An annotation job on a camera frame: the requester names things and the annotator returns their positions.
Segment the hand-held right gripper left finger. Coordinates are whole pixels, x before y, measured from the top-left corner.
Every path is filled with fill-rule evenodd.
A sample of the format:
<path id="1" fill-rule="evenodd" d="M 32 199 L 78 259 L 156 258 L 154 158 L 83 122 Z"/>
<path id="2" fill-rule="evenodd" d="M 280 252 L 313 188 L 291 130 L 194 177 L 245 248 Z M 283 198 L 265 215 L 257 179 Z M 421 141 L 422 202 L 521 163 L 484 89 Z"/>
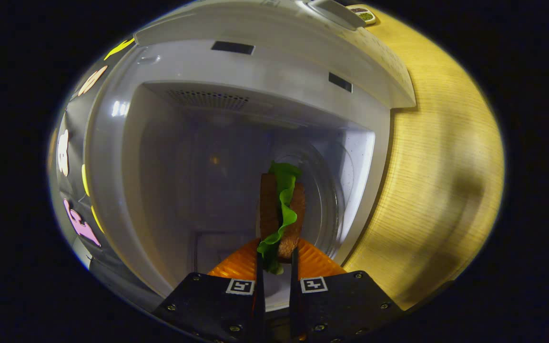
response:
<path id="1" fill-rule="evenodd" d="M 152 315 L 186 343 L 263 343 L 265 291 L 259 239 L 209 273 L 192 272 Z"/>

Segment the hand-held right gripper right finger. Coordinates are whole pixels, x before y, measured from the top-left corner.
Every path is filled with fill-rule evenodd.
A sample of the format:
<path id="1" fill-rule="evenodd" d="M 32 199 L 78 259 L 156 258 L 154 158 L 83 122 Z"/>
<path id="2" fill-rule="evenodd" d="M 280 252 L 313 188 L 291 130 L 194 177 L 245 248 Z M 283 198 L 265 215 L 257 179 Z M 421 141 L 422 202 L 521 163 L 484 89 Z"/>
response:
<path id="1" fill-rule="evenodd" d="M 291 337 L 297 343 L 374 343 L 404 311 L 366 271 L 345 271 L 301 239 L 292 256 Z"/>

